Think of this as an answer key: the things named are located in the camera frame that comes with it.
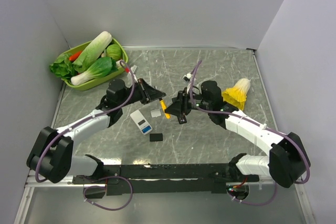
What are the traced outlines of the white battery cover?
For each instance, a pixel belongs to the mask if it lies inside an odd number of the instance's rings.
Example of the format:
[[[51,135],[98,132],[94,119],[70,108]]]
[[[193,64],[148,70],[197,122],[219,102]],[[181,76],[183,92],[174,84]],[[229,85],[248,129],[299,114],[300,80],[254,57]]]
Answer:
[[[152,110],[151,111],[151,117],[156,118],[161,116],[161,110],[160,109],[156,109],[156,110]]]

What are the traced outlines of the white red remote control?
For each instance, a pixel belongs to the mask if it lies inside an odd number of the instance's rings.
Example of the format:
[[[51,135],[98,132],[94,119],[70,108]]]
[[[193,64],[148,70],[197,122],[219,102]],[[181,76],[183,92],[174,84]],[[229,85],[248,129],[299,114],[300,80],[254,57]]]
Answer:
[[[143,135],[147,135],[153,130],[152,126],[139,110],[131,113],[130,117]]]

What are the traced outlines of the black battery cover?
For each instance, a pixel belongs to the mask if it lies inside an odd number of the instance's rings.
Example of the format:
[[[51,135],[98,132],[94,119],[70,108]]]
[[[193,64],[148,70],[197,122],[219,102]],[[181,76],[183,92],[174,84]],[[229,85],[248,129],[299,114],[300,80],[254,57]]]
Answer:
[[[161,142],[163,141],[162,133],[150,133],[150,142]]]

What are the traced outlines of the black remote control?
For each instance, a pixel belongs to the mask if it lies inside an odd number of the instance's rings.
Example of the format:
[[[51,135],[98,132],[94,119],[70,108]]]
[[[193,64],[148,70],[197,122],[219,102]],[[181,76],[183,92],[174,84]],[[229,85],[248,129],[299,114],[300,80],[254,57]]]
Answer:
[[[180,115],[178,115],[177,119],[178,119],[179,124],[185,124],[185,123],[187,123],[187,119],[186,119],[186,114],[185,113],[181,113]]]

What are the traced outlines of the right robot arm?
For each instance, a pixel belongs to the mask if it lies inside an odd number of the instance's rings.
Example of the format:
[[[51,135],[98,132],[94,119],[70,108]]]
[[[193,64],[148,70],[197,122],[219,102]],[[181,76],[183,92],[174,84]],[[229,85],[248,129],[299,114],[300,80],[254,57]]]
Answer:
[[[223,100],[216,81],[205,81],[198,93],[189,88],[179,91],[164,112],[176,116],[179,123],[187,122],[192,110],[208,114],[210,120],[225,130],[245,138],[261,149],[264,156],[241,153],[230,164],[229,175],[235,181],[247,175],[269,177],[278,185],[289,188],[299,183],[302,175],[308,175],[310,161],[300,137],[291,132],[287,135],[274,131],[250,117],[236,106]]]

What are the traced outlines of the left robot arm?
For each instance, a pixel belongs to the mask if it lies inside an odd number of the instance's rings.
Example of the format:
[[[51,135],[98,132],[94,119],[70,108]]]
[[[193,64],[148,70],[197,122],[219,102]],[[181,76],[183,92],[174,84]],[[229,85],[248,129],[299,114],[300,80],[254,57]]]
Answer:
[[[98,183],[104,176],[104,163],[86,154],[74,155],[78,145],[90,136],[114,125],[123,115],[122,108],[141,102],[148,104],[166,94],[142,78],[127,87],[122,79],[110,81],[99,105],[85,117],[57,129],[43,128],[27,158],[26,165],[43,180],[58,183],[66,176],[85,176]]]

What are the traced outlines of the bok choy toy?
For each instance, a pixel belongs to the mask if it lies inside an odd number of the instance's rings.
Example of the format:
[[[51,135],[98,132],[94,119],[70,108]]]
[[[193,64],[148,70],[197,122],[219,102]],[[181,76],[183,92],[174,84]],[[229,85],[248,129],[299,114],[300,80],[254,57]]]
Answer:
[[[96,60],[86,71],[71,78],[74,86],[79,86],[93,79],[100,79],[117,71],[116,61],[110,57]]]

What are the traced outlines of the round green cabbage toy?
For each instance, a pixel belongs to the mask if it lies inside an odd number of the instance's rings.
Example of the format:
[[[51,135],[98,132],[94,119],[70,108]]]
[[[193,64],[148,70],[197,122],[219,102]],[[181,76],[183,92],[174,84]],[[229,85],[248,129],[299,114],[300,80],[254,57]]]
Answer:
[[[122,58],[122,50],[119,45],[111,44],[106,48],[106,57],[110,57],[115,61]]]

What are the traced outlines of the yellow white cabbage toy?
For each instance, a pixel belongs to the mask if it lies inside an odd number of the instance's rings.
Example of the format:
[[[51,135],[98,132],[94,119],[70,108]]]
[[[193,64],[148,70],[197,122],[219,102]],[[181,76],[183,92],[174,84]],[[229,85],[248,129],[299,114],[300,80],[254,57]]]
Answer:
[[[239,79],[231,88],[222,92],[223,100],[232,104],[240,110],[245,107],[247,93],[250,89],[250,80],[247,78]]]

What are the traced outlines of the napa cabbage toy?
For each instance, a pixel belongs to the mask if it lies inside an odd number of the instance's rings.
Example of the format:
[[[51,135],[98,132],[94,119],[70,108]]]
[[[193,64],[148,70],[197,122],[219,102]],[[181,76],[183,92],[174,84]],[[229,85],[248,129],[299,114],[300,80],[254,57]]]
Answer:
[[[107,32],[101,32],[89,45],[83,50],[79,57],[74,61],[76,67],[88,67],[94,63],[104,49],[112,42],[112,35]]]

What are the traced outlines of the red chili pepper toy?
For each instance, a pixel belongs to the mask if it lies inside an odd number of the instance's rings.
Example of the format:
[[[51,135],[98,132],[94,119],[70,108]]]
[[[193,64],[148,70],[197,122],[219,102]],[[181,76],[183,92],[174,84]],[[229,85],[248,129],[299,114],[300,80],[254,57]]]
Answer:
[[[78,52],[72,54],[72,55],[69,57],[69,60],[70,60],[71,62],[74,62],[75,60],[77,60],[77,58],[80,56],[81,53],[82,53],[82,51],[78,51]]]

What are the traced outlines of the green lettuce toy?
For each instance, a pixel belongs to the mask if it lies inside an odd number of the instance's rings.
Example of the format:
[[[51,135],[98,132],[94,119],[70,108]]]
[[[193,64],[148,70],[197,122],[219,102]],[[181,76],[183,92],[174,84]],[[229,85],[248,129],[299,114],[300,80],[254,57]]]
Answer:
[[[70,57],[72,54],[66,53],[59,55],[56,60],[49,65],[50,71],[57,77],[63,80],[69,80],[77,75]]]

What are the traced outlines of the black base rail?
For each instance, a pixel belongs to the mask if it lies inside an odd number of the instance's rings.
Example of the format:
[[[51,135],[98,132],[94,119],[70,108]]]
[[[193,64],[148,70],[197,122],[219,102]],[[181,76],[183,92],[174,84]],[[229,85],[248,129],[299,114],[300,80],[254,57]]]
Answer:
[[[99,175],[77,175],[75,185],[106,186],[108,196],[130,192],[130,183],[135,194],[139,193],[184,193],[209,191],[225,194],[231,184],[259,181],[257,175],[243,175],[230,163],[214,164],[148,164],[148,165],[103,165]]]

